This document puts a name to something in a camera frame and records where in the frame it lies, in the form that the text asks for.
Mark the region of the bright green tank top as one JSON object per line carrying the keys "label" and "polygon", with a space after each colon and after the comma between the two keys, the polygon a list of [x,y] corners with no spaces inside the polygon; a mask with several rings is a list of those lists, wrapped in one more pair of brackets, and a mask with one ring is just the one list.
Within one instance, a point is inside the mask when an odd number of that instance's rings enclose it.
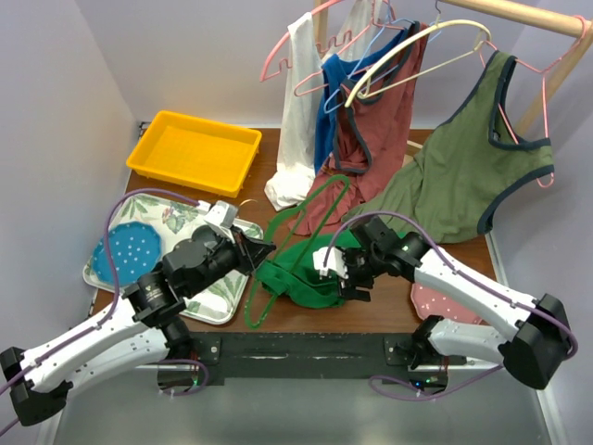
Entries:
{"label": "bright green tank top", "polygon": [[289,297],[296,305],[308,309],[328,309],[343,306],[346,301],[338,296],[337,277],[321,278],[313,267],[312,253],[326,247],[332,234],[319,235],[310,246],[302,262],[289,273],[293,261],[306,245],[306,240],[286,248],[268,270],[261,271],[262,286],[269,292]]}

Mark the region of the green plastic hanger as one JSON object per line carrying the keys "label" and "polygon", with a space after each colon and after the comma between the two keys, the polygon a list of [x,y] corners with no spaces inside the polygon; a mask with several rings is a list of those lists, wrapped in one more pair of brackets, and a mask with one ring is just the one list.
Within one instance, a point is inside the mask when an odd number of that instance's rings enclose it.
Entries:
{"label": "green plastic hanger", "polygon": [[300,224],[303,222],[305,216],[307,215],[309,204],[322,191],[324,191],[331,184],[334,184],[334,183],[340,183],[342,185],[342,190],[338,194],[338,198],[334,201],[334,203],[330,206],[330,208],[325,212],[325,214],[322,218],[322,221],[318,224],[317,228],[307,238],[305,247],[302,248],[299,255],[293,261],[293,264],[291,265],[291,268],[289,269],[289,273],[292,273],[294,271],[294,269],[299,265],[299,263],[302,262],[302,259],[305,257],[305,255],[308,253],[310,246],[314,243],[314,241],[319,236],[321,229],[324,227],[324,225],[327,222],[327,220],[329,219],[329,217],[334,213],[334,210],[335,210],[337,204],[343,199],[344,195],[347,193],[349,186],[350,186],[349,178],[344,174],[337,174],[335,176],[332,176],[323,185],[321,185],[320,187],[315,189],[300,204],[298,204],[292,208],[286,209],[286,210],[281,210],[279,212],[279,214],[277,216],[274,216],[272,218],[272,220],[269,222],[268,228],[264,232],[263,241],[272,241],[272,238],[275,235],[275,232],[278,229],[278,227],[280,225],[282,225],[286,220],[296,216],[295,225],[293,226],[292,229],[289,230],[288,235],[284,238],[284,240],[280,244],[280,247],[275,251],[275,253],[272,255],[272,257],[270,259],[266,259],[258,268],[255,269],[255,272],[253,273],[254,284],[251,287],[251,290],[249,291],[249,294],[248,294],[248,297],[246,298],[246,302],[245,302],[245,306],[244,306],[244,321],[245,321],[246,326],[249,329],[256,330],[261,327],[263,322],[266,320],[273,304],[276,302],[276,300],[280,296],[280,294],[277,292],[271,292],[271,296],[268,299],[268,302],[266,303],[261,314],[259,315],[259,318],[256,321],[254,321],[252,319],[251,308],[252,308],[252,304],[253,304],[253,299],[256,295],[256,292],[258,291],[260,286],[263,284],[263,281],[261,280],[261,278],[262,278],[261,271],[267,271],[268,270],[267,264],[269,264],[269,266],[271,267],[275,263],[275,260],[277,259],[277,257],[285,251],[285,247],[286,247],[287,243],[295,235],[295,230],[300,226]]}

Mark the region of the olive green tank top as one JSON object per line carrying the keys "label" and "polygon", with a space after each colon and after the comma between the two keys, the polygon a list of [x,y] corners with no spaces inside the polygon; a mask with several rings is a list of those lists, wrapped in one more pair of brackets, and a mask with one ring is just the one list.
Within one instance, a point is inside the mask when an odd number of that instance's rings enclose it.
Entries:
{"label": "olive green tank top", "polygon": [[516,65],[516,57],[494,52],[467,98],[413,160],[343,219],[394,211],[414,220],[438,244],[490,232],[495,211],[507,197],[554,172],[550,140],[525,140],[503,119]]}

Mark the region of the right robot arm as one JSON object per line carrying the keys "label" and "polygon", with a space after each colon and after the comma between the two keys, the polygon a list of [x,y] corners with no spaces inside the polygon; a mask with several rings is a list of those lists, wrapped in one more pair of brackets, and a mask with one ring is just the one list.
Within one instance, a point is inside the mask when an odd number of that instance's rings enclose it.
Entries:
{"label": "right robot arm", "polygon": [[492,362],[522,384],[544,389],[578,348],[562,302],[513,290],[454,259],[422,229],[398,235],[373,211],[341,226],[355,248],[328,247],[322,266],[338,276],[341,295],[367,301],[376,277],[388,274],[433,289],[482,319],[481,324],[431,314],[412,333],[410,368],[459,356]]}

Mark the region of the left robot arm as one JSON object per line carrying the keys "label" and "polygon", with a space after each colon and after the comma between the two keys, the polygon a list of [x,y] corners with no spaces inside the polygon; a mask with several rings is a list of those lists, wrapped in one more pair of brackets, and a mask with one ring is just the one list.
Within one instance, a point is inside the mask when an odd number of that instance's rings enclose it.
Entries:
{"label": "left robot arm", "polygon": [[179,317],[186,300],[232,271],[255,272],[275,248],[236,226],[227,232],[200,226],[100,313],[36,348],[3,351],[2,390],[18,423],[54,416],[95,380],[145,363],[185,362],[192,352]]}

